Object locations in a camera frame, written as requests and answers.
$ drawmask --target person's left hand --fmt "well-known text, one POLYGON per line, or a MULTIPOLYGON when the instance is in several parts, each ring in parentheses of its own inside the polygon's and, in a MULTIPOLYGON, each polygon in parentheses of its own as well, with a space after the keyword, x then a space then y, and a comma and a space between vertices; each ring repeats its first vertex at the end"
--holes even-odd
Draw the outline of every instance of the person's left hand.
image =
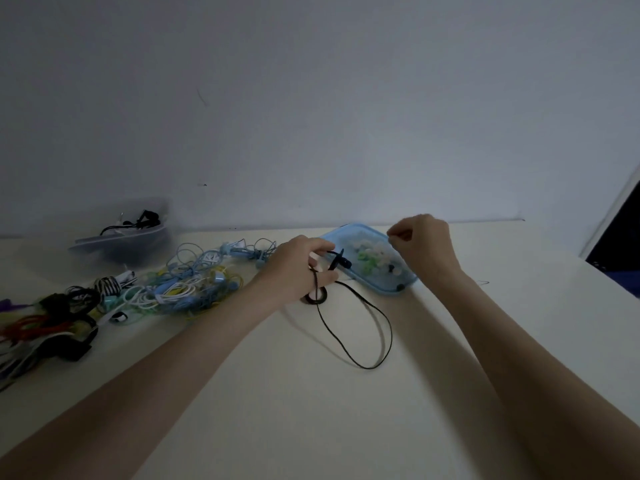
MULTIPOLYGON (((317 262, 309 254, 314 252, 322 256, 334 248, 334 243, 319 237, 294 237, 278 246, 252 283, 267 289, 279 305, 295 301, 316 289, 314 274, 309 266, 315 267, 317 262)), ((321 271, 317 279, 318 288, 327 286, 338 279, 338 272, 321 271)))

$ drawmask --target hand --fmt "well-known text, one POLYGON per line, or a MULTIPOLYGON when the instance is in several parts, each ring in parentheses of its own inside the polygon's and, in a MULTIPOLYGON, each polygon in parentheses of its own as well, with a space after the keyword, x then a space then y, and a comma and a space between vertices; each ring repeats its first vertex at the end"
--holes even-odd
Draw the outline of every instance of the hand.
POLYGON ((428 288, 462 274, 446 222, 420 214, 402 219, 387 235, 389 243, 428 288))
MULTIPOLYGON (((309 266, 317 266, 317 261, 309 254, 314 252, 322 256, 334 248, 334 243, 319 237, 294 237, 278 246, 252 283, 267 289, 279 308, 316 289, 314 274, 309 266)), ((318 288, 327 286, 338 279, 338 272, 322 271, 317 274, 317 279, 318 288)))

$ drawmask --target person's right hand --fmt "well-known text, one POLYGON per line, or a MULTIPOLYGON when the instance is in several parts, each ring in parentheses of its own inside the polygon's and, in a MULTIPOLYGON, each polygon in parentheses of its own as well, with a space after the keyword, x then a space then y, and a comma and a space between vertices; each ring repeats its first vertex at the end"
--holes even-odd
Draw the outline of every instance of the person's right hand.
POLYGON ((387 235, 389 243, 428 288, 462 273, 446 222, 420 214, 402 219, 389 228, 387 235))

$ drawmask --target wall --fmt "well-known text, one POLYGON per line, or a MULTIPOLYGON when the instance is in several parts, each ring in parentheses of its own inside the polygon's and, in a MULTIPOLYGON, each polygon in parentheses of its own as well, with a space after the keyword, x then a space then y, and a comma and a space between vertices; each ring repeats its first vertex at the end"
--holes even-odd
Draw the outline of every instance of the wall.
POLYGON ((637 0, 0 3, 3 234, 167 194, 189 228, 524 217, 578 253, 640 162, 637 0))

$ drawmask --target right arm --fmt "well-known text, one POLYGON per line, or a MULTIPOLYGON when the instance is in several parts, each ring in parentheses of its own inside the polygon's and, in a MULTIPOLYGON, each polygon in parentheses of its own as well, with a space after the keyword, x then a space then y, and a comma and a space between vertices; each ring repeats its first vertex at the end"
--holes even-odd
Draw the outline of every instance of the right arm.
POLYGON ((388 235, 453 316, 544 473, 640 479, 640 428, 549 354, 462 271, 446 222, 430 215, 409 217, 388 235))

